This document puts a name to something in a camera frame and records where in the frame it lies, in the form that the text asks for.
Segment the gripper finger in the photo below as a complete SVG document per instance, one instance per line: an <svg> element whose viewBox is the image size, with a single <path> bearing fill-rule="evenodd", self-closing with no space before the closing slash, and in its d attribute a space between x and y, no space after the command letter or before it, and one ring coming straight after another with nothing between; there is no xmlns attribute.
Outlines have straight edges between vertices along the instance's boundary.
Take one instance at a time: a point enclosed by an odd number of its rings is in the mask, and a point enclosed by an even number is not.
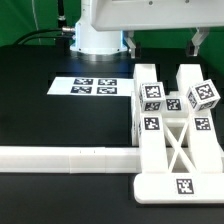
<svg viewBox="0 0 224 224"><path fill-rule="evenodd" d="M133 31L124 32L124 41L128 47L128 52L132 59L139 58L141 56L141 45L134 40Z"/></svg>
<svg viewBox="0 0 224 224"><path fill-rule="evenodd" d="M210 33L210 29L207 27L199 27L196 29L194 36L187 42L186 56L196 57L200 51L200 45L207 38Z"/></svg>

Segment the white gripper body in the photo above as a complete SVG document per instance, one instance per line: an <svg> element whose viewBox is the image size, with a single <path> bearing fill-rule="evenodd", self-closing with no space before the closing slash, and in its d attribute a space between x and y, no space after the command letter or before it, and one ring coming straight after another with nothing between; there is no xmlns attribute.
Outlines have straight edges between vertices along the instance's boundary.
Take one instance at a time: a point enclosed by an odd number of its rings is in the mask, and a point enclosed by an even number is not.
<svg viewBox="0 0 224 224"><path fill-rule="evenodd" d="M90 0L99 31L224 26L224 0Z"/></svg>

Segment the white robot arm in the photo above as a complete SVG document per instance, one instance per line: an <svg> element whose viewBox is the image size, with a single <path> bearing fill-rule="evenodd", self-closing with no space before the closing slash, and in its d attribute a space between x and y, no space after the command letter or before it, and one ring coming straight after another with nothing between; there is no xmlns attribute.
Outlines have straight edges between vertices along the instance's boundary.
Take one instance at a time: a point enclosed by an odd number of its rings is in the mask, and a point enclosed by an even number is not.
<svg viewBox="0 0 224 224"><path fill-rule="evenodd" d="M73 52L101 60L136 56L137 30L194 28L187 52L195 56L212 27L224 26L224 0L81 0Z"/></svg>

